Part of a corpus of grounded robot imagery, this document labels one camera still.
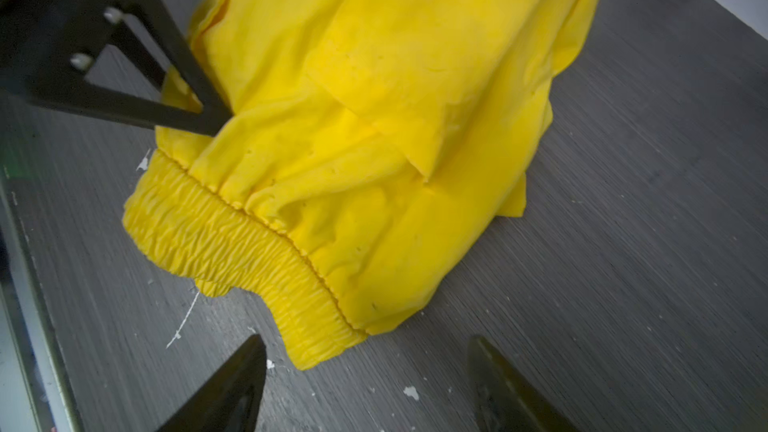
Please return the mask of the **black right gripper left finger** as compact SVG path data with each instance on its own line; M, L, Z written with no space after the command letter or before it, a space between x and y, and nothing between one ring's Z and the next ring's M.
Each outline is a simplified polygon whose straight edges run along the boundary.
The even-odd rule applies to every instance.
M255 431L266 361L262 338L250 335L158 431Z

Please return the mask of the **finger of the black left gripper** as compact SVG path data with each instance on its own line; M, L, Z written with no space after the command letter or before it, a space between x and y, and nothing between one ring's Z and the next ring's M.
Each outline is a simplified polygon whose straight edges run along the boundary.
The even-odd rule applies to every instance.
M233 116L162 0L1 0L1 92L206 136Z

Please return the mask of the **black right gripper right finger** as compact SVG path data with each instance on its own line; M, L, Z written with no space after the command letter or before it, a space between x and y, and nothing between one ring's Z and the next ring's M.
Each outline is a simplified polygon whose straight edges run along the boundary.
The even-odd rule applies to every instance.
M481 431L578 431L485 337L470 338L467 370Z

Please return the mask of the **yellow shorts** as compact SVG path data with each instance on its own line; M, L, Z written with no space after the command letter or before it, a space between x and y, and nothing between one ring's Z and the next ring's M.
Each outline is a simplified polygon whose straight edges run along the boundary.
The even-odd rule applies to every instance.
M300 370L390 332L523 214L598 2L203 0L188 42L233 115L157 129L124 227L203 294L260 296Z

